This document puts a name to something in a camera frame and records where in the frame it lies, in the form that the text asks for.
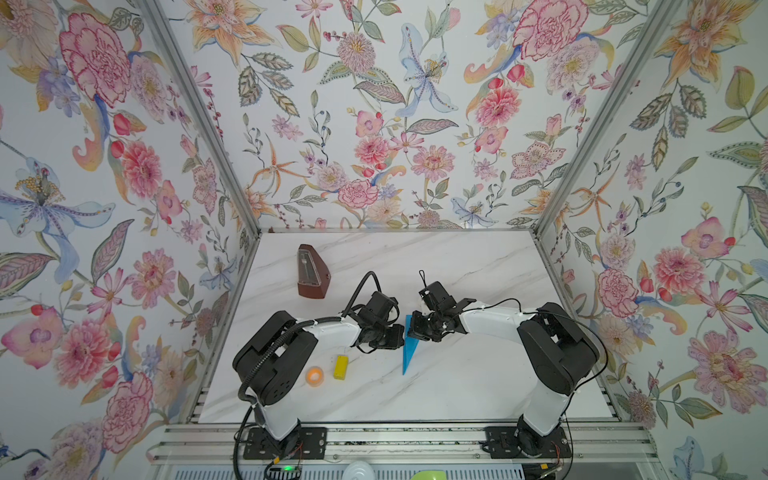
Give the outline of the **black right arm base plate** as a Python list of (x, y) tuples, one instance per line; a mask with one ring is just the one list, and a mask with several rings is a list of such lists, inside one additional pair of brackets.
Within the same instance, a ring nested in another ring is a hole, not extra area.
[(483, 450), (492, 459), (570, 459), (573, 454), (567, 432), (560, 425), (545, 436), (516, 425), (486, 427), (484, 434)]

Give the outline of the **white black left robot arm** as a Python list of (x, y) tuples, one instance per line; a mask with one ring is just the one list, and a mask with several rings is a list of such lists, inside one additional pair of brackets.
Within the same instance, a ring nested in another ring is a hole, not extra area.
[(397, 350), (404, 346), (399, 315), (397, 300), (379, 291), (335, 316), (298, 320), (285, 310), (274, 313), (232, 361), (240, 380), (237, 398), (253, 409), (256, 424), (271, 439), (289, 438), (300, 424), (289, 394), (313, 354), (363, 346), (371, 353)]

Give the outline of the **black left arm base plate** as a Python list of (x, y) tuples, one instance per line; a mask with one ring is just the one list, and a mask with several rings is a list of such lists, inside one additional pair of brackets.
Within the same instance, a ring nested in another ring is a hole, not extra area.
[(245, 460), (273, 460), (276, 458), (323, 460), (327, 447), (328, 429), (297, 426), (284, 439), (273, 438), (265, 428), (248, 430), (242, 458)]

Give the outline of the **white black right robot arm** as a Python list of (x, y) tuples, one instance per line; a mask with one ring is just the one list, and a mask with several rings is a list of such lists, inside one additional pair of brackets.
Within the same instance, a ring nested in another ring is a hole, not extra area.
[(473, 298), (457, 301), (439, 282), (419, 291), (425, 312), (414, 311), (405, 338), (438, 343), (451, 334), (480, 334), (523, 346), (537, 377), (532, 399), (517, 422), (518, 433), (542, 440), (560, 428), (574, 392), (600, 358), (594, 342), (557, 303), (526, 312), (512, 298), (484, 304)]

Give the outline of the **blue square paper sheet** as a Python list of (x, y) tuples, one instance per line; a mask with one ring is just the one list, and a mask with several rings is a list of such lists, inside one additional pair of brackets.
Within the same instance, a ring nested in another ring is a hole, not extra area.
[(404, 346), (403, 346), (403, 357), (402, 357), (402, 375), (405, 376), (408, 368), (410, 366), (410, 363), (413, 359), (413, 356), (415, 354), (415, 351), (418, 347), (419, 340), (416, 338), (413, 338), (410, 336), (411, 333), (411, 327), (412, 327), (412, 316), (407, 315), (405, 320), (405, 336), (404, 336)]

